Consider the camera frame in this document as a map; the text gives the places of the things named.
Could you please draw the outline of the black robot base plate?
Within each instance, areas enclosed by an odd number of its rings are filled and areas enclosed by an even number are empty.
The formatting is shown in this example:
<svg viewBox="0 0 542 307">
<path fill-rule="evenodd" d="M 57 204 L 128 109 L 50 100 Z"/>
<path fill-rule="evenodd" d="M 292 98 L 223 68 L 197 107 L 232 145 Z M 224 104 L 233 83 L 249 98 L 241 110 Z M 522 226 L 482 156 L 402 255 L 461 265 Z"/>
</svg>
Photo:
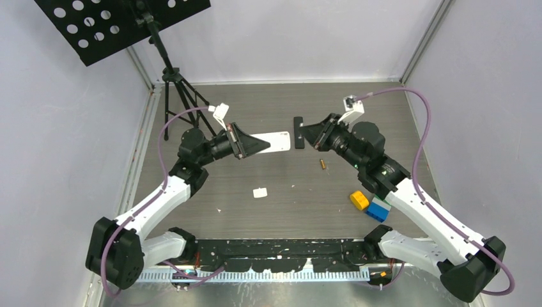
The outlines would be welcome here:
<svg viewBox="0 0 542 307">
<path fill-rule="evenodd" d="M 382 264 L 374 273 L 391 279 L 397 260 L 384 257 L 357 239 L 198 239 L 174 265 L 214 272 L 287 273 L 300 272 L 309 265 L 316 273 L 355 272 L 362 266 Z"/>
</svg>

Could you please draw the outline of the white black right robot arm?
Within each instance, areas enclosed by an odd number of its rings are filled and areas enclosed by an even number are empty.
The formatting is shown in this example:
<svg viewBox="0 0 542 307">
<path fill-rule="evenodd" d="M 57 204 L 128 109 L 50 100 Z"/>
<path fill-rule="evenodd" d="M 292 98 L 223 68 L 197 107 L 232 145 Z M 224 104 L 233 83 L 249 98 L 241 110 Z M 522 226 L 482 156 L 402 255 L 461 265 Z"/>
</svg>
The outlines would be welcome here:
<svg viewBox="0 0 542 307">
<path fill-rule="evenodd" d="M 411 174 L 384 150 L 385 137 L 376 124 L 353 127 L 331 113 L 320 123 L 301 126 L 302 137 L 320 152 L 334 151 L 358 171 L 362 186 L 413 221 L 429 242 L 389 226 L 365 236 L 365 254 L 372 262 L 395 258 L 437 277 L 457 299 L 471 303 L 499 273 L 506 245 L 497 236 L 485 238 L 458 221 L 412 180 Z"/>
</svg>

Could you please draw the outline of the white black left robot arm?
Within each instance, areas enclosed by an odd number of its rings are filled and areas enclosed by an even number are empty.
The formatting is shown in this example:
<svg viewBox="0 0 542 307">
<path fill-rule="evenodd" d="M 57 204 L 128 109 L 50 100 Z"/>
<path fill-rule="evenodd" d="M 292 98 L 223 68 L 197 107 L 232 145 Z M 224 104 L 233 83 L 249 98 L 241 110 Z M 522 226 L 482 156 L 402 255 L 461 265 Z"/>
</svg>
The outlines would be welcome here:
<svg viewBox="0 0 542 307">
<path fill-rule="evenodd" d="M 150 266 L 172 259 L 190 264 L 197 254 L 193 234 L 179 227 L 154 238 L 149 238 L 150 232 L 202 188 L 208 178 L 207 164 L 229 155 L 243 159 L 270 147 L 268 141 L 245 133 L 236 123 L 227 124 L 212 139 L 198 128 L 186 130 L 178 159 L 156 190 L 124 214 L 95 223 L 86 268 L 99 275 L 104 285 L 126 290 Z"/>
</svg>

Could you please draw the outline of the white air conditioner remote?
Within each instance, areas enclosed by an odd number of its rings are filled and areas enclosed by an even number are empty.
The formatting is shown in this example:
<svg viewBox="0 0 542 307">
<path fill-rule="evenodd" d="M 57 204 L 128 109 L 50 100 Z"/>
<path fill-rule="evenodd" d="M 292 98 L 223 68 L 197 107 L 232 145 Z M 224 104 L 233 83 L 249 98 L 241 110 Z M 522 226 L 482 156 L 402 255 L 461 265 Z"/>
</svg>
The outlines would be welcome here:
<svg viewBox="0 0 542 307">
<path fill-rule="evenodd" d="M 270 143 L 269 148 L 258 152 L 258 154 L 269 154 L 291 150 L 291 137 L 288 131 L 252 134 L 252 136 Z"/>
</svg>

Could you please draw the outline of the white remote battery cover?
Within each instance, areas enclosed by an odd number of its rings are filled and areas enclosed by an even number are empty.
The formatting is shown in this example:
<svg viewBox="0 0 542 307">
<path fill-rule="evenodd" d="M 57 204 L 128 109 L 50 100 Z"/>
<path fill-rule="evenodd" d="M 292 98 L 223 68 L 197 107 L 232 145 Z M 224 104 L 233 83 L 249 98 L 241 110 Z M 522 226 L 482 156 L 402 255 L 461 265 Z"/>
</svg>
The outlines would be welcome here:
<svg viewBox="0 0 542 307">
<path fill-rule="evenodd" d="M 256 199 L 264 198 L 268 196 L 267 188 L 265 187 L 259 187 L 257 189 L 252 190 L 253 197 Z"/>
</svg>

